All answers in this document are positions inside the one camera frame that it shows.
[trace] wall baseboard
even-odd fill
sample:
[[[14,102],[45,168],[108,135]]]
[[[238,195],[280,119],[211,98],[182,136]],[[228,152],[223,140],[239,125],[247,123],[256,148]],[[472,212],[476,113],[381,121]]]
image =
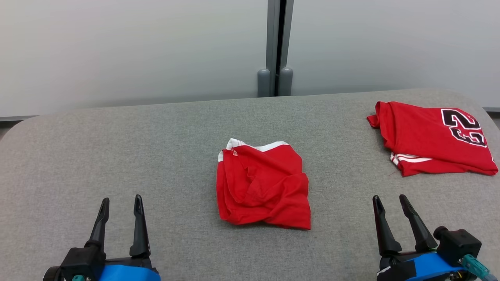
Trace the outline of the wall baseboard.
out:
[[[486,112],[500,112],[500,107],[483,107]]]
[[[0,122],[9,122],[9,121],[24,121],[28,118],[35,117],[37,115],[31,116],[8,116],[8,117],[0,117]]]

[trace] red t-shirt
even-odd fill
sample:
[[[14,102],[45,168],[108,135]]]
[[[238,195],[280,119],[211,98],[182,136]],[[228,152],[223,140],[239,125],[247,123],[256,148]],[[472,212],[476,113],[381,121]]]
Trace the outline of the red t-shirt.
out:
[[[218,161],[217,204],[222,220],[311,229],[309,181],[302,172],[302,158],[286,142],[253,147],[231,138]]]
[[[396,101],[377,102],[368,116],[380,128],[390,160],[404,177],[418,173],[495,175],[488,143],[479,122],[458,108],[425,108]]]

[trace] gray fabric surface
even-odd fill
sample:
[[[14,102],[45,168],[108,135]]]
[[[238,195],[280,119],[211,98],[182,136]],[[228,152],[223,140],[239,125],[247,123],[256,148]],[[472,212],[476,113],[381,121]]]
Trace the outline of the gray fabric surface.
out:
[[[473,101],[447,90],[218,100],[75,110],[34,117],[0,141],[0,280],[41,280],[81,247],[110,198],[105,251],[126,257],[141,194],[151,260],[163,280],[376,279],[372,196],[404,250],[415,241],[406,194],[428,228],[466,229],[500,275],[500,176],[402,178],[366,116],[377,101],[458,107],[481,123],[495,159],[500,131]],[[312,230],[221,221],[217,154],[229,138],[286,141],[309,177]]]

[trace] connector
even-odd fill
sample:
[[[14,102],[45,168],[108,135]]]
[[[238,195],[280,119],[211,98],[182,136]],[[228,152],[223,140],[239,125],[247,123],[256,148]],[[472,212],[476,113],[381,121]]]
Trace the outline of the connector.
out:
[[[462,266],[470,273],[479,277],[482,281],[498,281],[495,276],[490,274],[490,270],[486,268],[486,266],[470,254],[463,256],[463,258],[461,258],[458,262],[462,264]]]
[[[71,281],[85,281],[85,277],[83,275],[75,275]]]

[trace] red shirt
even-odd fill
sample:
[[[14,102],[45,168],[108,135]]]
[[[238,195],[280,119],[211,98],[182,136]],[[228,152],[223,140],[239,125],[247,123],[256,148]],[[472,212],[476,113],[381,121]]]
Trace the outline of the red shirt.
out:
[[[418,173],[495,175],[488,143],[479,122],[458,108],[425,108],[396,101],[377,102],[368,116],[380,128],[391,161],[404,177]]]
[[[302,172],[302,158],[286,142],[253,147],[231,138],[218,160],[216,189],[222,220],[311,229],[309,181]]]

